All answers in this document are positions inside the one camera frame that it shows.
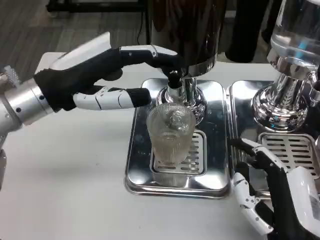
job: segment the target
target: black cable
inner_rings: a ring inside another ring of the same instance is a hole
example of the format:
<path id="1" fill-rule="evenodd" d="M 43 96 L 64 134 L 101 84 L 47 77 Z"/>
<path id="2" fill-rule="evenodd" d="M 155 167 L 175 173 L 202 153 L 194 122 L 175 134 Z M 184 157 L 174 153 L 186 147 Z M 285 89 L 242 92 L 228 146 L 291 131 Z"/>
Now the black cable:
<path id="1" fill-rule="evenodd" d="M 144 12 L 142 11 L 142 12 L 141 12 L 141 20 L 140 20 L 140 29 L 139 29 L 139 32 L 138 32 L 138 36 L 136 36 L 136 41 L 137 41 L 138 45 L 140 45 L 139 37 L 140 37 L 140 35 L 141 35 L 143 23 L 144 23 Z"/>

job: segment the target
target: white table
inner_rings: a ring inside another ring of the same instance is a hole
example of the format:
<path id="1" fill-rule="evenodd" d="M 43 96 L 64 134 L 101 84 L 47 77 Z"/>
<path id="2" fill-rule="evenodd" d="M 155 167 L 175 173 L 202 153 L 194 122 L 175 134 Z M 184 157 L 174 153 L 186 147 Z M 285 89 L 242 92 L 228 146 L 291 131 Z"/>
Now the white table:
<path id="1" fill-rule="evenodd" d="M 38 71 L 61 53 L 43 55 Z M 163 77 L 146 64 L 107 86 Z M 272 80 L 269 64 L 218 62 L 202 79 Z M 2 240 L 256 240 L 233 196 L 224 200 L 137 196 L 124 187 L 133 109 L 60 111 L 11 133 L 0 192 Z"/>

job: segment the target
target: robotic hand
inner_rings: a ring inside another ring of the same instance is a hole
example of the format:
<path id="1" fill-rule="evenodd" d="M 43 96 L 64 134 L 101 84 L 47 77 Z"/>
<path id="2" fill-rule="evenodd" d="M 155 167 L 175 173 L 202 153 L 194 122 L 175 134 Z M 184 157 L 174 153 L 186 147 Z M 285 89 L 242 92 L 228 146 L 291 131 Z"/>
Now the robotic hand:
<path id="1" fill-rule="evenodd" d="M 15 88 L 0 96 L 0 136 L 5 138 L 22 124 L 31 124 L 61 109 L 109 110 L 149 104 L 151 97 L 146 88 L 108 89 L 94 85 L 100 79 L 117 80 L 124 66 L 140 63 L 160 68 L 171 85 L 180 87 L 185 67 L 176 52 L 153 45 L 113 49 L 109 32 L 64 54 L 22 84 L 15 71 L 7 67 L 0 71 L 0 83 L 7 80 Z"/>
<path id="2" fill-rule="evenodd" d="M 233 179 L 242 213 L 256 230 L 269 240 L 319 240 L 320 201 L 308 170 L 299 166 L 289 171 L 271 151 L 245 138 L 233 139 L 231 145 L 255 157 L 251 166 L 267 173 L 273 211 L 256 197 L 247 163 L 236 166 Z"/>

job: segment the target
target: silver metal wrist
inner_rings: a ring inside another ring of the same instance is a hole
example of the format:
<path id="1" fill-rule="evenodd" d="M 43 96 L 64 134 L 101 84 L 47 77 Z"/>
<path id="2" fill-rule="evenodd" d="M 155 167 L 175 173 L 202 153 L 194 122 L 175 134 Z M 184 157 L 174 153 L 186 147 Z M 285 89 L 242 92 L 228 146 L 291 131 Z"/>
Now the silver metal wrist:
<path id="1" fill-rule="evenodd" d="M 4 93 L 20 121 L 29 125 L 53 112 L 33 78 Z"/>

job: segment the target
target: stainless steel tray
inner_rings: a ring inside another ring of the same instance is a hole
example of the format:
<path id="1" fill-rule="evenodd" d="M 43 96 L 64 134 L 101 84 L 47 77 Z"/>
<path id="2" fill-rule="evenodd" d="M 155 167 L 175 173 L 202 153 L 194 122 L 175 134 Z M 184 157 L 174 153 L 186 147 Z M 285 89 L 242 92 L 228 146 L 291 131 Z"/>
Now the stainless steel tray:
<path id="1" fill-rule="evenodd" d="M 135 110 L 129 143 L 124 184 L 139 195 L 162 195 L 218 199 L 230 192 L 227 153 L 227 115 L 225 91 L 215 81 L 197 80 L 197 87 L 207 106 L 196 131 L 206 139 L 206 159 L 201 172 L 159 172 L 155 170 L 151 142 L 146 126 L 159 91 L 168 80 L 151 78 L 142 87 L 150 91 L 152 104 Z"/>
<path id="2" fill-rule="evenodd" d="M 258 126 L 254 120 L 251 101 L 256 92 L 262 87 L 271 84 L 271 81 L 249 81 L 241 80 L 232 84 L 227 89 L 227 111 L 229 120 L 229 134 L 231 138 L 247 138 L 255 142 L 259 142 L 259 135 L 265 135 L 266 130 Z M 319 126 L 315 122 L 320 116 L 320 111 L 317 108 L 309 109 L 309 113 L 305 124 L 295 134 L 301 136 L 303 134 L 311 135 L 313 139 L 317 139 L 320 135 Z M 318 148 L 314 143 L 312 145 L 312 152 L 317 152 Z M 231 167 L 234 167 L 239 161 L 246 162 L 248 156 L 242 151 L 231 147 L 229 149 Z M 315 178 L 315 184 L 320 193 L 320 178 Z M 268 185 L 266 181 L 266 174 L 262 170 L 250 169 L 250 180 L 253 187 L 258 190 L 259 197 L 262 199 L 269 199 Z"/>

